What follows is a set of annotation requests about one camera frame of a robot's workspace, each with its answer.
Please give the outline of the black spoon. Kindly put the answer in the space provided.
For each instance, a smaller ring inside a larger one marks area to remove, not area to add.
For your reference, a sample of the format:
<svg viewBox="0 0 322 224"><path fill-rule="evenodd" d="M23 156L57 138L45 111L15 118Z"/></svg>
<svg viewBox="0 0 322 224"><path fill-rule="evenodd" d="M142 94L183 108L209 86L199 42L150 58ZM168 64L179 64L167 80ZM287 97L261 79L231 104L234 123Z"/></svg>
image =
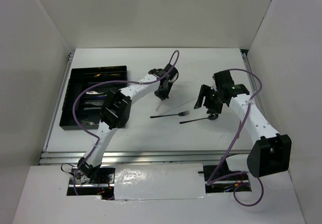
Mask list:
<svg viewBox="0 0 322 224"><path fill-rule="evenodd" d="M190 123L190 122L195 122L195 121L199 121L199 120L216 120L219 117L218 114L209 114L207 117L203 117L203 118L198 118L198 119L193 119L193 120L187 120L187 121L181 121L179 122L180 124L186 124L186 123Z"/></svg>

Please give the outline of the black fork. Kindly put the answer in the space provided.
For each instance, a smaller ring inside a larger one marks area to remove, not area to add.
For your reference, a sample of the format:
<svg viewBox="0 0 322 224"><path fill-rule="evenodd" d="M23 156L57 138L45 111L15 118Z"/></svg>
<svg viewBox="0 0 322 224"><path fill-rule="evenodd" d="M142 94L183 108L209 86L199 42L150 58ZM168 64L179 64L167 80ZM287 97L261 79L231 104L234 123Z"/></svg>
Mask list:
<svg viewBox="0 0 322 224"><path fill-rule="evenodd" d="M167 115L158 115L158 116L150 116L151 119L155 119L155 118L160 118L160 117L170 117L170 116L179 116L179 117L183 117L183 116L187 116L190 114L190 111L183 111L183 112L179 112L176 114L167 114Z"/></svg>

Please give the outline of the silver table knife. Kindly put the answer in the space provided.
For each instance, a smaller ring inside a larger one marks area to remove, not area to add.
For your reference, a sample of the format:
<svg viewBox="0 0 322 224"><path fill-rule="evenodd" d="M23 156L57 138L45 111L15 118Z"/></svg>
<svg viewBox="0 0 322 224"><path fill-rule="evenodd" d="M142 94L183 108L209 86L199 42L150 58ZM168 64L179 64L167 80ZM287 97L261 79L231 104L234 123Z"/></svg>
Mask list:
<svg viewBox="0 0 322 224"><path fill-rule="evenodd" d="M104 92L97 92L97 91L86 91L87 95L102 95Z"/></svg>

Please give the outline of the gold spoon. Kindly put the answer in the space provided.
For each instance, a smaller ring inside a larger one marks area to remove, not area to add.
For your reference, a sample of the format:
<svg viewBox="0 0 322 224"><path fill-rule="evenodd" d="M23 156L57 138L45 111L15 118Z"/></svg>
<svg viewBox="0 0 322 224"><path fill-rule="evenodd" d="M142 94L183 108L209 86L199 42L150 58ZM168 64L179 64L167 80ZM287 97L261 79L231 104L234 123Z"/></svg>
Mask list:
<svg viewBox="0 0 322 224"><path fill-rule="evenodd" d="M109 77L121 77L122 74L120 73L98 73L94 75L95 78L101 77L101 78L109 78Z"/></svg>

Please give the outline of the silver ornate fork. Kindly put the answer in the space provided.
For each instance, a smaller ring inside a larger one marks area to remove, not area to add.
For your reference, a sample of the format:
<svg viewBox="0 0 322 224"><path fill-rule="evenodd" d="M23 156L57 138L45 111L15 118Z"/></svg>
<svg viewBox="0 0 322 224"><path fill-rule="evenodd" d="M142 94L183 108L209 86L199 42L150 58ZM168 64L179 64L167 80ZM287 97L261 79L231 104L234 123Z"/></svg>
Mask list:
<svg viewBox="0 0 322 224"><path fill-rule="evenodd" d="M97 123L94 123L94 122L91 122L91 121L84 121L84 120L81 120L81 125L97 125Z"/></svg>

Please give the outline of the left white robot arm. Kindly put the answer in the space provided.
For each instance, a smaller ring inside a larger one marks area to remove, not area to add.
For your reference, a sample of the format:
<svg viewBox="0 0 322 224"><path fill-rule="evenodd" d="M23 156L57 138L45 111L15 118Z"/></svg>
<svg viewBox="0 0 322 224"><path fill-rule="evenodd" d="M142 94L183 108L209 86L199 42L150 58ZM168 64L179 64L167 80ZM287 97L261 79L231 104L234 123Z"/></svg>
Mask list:
<svg viewBox="0 0 322 224"><path fill-rule="evenodd" d="M174 65L167 64L164 69L150 70L138 83L121 89L111 88L107 92L101 108L99 128L94 135L97 140L77 164L77 170L86 182L94 183L98 180L104 152L116 131L128 122L131 106L152 92L162 101L168 99L177 78L178 70Z"/></svg>

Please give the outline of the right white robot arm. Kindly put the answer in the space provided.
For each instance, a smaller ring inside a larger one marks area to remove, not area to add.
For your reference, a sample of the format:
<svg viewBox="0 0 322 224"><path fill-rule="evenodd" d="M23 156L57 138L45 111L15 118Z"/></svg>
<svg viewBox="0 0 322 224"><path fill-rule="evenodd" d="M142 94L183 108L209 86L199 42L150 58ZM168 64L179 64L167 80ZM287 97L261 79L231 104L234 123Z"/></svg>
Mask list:
<svg viewBox="0 0 322 224"><path fill-rule="evenodd" d="M289 169L291 138L280 134L257 108L254 97L243 84L236 84L224 70L213 75L212 86L202 85L195 109L204 106L209 114L218 116L222 107L229 107L240 119L240 125L226 153L215 171L225 180L232 179L237 172L250 173L253 177L264 177ZM230 155L230 151L242 130L251 138L249 154Z"/></svg>

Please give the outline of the black cutlery tray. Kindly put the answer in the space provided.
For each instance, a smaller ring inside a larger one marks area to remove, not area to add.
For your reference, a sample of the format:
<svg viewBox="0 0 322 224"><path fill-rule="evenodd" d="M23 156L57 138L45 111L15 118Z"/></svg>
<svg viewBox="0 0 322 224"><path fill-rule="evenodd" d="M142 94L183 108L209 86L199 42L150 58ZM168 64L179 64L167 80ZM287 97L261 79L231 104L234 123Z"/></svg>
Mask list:
<svg viewBox="0 0 322 224"><path fill-rule="evenodd" d="M121 77L109 77L109 78L95 78L94 75L98 73L120 73ZM97 86L91 90L89 87L105 81L113 80L127 80L127 66L105 66L105 67L90 67L90 68L74 68L71 70L70 78L67 84L67 90L63 102L62 114L60 118L59 126L63 130L79 130L76 124L72 107L79 96L79 94L86 91L104 92L102 95L87 95L84 93L75 107L75 113L79 122L81 120L91 121L97 123L97 125L83 125L85 129L93 130L97 129L100 121L101 107L106 98L107 92L110 88L123 88L126 87L126 83L111 84Z"/></svg>

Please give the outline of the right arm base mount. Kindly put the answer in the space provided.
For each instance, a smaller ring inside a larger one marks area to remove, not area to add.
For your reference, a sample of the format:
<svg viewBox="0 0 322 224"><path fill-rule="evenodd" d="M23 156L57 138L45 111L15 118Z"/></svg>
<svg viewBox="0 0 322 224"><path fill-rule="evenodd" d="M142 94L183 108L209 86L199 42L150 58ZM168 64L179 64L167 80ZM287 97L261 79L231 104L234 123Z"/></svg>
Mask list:
<svg viewBox="0 0 322 224"><path fill-rule="evenodd" d="M206 183L216 167L217 165L204 165L203 169L197 172L205 180L206 193L232 193L236 188L238 188L237 192L251 191L251 185L247 174L232 172L225 165L221 166L219 171L212 178L212 181L215 179L218 179L218 181L211 185L207 185Z"/></svg>

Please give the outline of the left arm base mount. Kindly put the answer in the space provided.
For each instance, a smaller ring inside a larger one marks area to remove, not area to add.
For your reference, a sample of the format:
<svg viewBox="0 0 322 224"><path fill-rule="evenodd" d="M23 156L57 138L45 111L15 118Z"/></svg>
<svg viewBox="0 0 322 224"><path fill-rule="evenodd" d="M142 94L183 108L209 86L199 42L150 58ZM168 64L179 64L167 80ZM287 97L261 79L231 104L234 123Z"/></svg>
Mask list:
<svg viewBox="0 0 322 224"><path fill-rule="evenodd" d="M67 196L92 196L101 197L102 200L114 200L115 168L104 167L99 170L92 180L80 171L76 172L76 166L63 163L60 166L62 172L69 174Z"/></svg>

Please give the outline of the aluminium table frame rail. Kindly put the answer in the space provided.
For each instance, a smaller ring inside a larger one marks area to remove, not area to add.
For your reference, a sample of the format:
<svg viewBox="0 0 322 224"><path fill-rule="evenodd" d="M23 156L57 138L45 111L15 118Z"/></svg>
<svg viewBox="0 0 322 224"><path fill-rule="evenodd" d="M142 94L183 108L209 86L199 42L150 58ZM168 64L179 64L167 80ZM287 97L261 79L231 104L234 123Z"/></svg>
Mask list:
<svg viewBox="0 0 322 224"><path fill-rule="evenodd" d="M125 65L128 78L133 81L143 78L150 69L164 68L175 49L171 48L78 48L70 56L67 74L63 82L59 105L51 124L40 165L75 164L90 150L95 140L81 130L63 130L59 126L64 95L71 70L101 66ZM145 96L131 108L126 128L120 129L112 138L104 163L157 163L216 161L228 148L237 132L239 120L226 106L217 120L199 120L179 124L180 121L206 117L204 107L193 110L196 99L181 108L166 114L190 110L186 117L162 117L171 107L197 98L202 84L211 85L214 73L229 68L251 70L244 52L239 49L181 48L176 65L179 79L174 83L170 98L162 101L155 111L159 99L153 94Z"/></svg>

